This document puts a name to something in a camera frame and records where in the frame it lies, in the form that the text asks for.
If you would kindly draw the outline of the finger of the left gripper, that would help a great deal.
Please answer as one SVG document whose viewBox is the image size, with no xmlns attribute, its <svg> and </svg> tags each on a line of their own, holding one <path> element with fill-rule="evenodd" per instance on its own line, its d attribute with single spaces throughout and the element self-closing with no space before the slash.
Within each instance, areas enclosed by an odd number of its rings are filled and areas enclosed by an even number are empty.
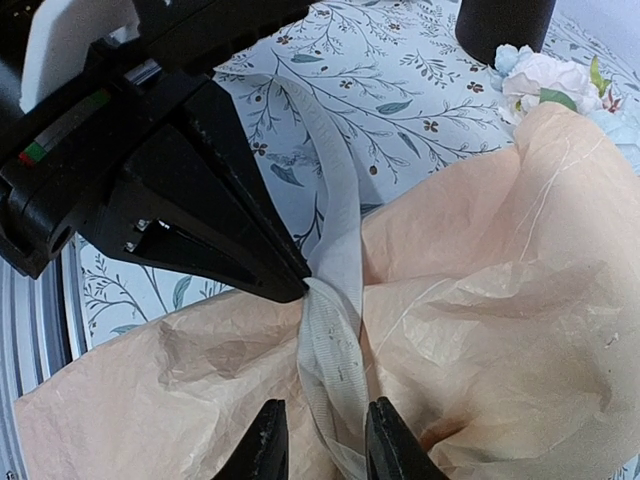
<svg viewBox="0 0 640 480">
<path fill-rule="evenodd" d="M 281 262 L 253 256 L 225 237 L 240 207 L 207 159 L 135 155 L 119 171 L 104 211 L 104 252 L 145 266 L 213 279 L 278 303 L 307 286 Z"/>
</svg>

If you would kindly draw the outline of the peach paper flower bouquet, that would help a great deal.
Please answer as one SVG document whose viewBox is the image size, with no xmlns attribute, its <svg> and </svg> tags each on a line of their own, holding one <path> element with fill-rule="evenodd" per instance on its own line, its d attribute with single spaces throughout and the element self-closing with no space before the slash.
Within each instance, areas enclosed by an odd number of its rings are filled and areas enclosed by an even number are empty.
<svg viewBox="0 0 640 480">
<path fill-rule="evenodd" d="M 362 228 L 360 346 L 452 479 L 639 475 L 639 179 L 588 119 L 536 109 Z M 297 371 L 304 299 L 225 292 L 100 345 L 15 405 L 32 479 L 208 479 L 287 402 L 295 479 L 346 479 Z"/>
</svg>

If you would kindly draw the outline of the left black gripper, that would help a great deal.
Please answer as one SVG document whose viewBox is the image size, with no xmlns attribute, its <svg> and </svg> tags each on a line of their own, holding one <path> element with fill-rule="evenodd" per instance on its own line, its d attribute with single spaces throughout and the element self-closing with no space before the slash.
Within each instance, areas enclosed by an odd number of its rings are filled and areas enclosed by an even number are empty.
<svg viewBox="0 0 640 480">
<path fill-rule="evenodd" d="M 93 42 L 83 71 L 20 108 L 31 22 L 44 1 L 1 5 L 1 255 L 36 278 L 75 234 L 104 255 L 104 211 L 135 155 L 198 154 L 240 207 L 225 237 L 248 257 L 310 275 L 267 190 L 217 66 L 303 19 L 306 1 L 131 1 L 138 15 Z"/>
</svg>

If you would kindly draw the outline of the cream printed ribbon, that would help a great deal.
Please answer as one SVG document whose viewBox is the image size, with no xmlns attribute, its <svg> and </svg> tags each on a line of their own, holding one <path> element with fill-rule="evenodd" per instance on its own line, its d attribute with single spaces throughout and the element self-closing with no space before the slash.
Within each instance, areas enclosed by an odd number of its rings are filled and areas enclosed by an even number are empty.
<svg viewBox="0 0 640 480">
<path fill-rule="evenodd" d="M 324 225 L 308 256 L 297 340 L 297 371 L 317 438 L 346 479 L 366 476 L 364 430 L 369 390 L 360 346 L 363 258 L 358 177 L 353 157 L 319 102 L 283 76 L 314 144 L 326 192 Z"/>
</svg>

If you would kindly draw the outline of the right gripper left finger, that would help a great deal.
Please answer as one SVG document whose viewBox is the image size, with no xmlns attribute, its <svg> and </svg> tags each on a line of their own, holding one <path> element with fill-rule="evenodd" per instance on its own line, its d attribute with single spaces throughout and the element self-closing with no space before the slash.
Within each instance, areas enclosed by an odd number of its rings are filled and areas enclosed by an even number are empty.
<svg viewBox="0 0 640 480">
<path fill-rule="evenodd" d="M 284 400 L 261 407 L 237 447 L 212 480 L 286 480 L 289 434 Z"/>
</svg>

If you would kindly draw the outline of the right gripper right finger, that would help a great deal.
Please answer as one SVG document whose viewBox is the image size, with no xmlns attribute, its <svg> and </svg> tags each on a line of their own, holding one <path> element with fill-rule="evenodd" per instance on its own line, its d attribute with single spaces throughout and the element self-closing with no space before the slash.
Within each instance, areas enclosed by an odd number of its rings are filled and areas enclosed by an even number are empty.
<svg viewBox="0 0 640 480">
<path fill-rule="evenodd" d="M 387 397 L 381 396 L 369 404 L 365 435 L 368 479 L 448 479 L 423 450 Z"/>
</svg>

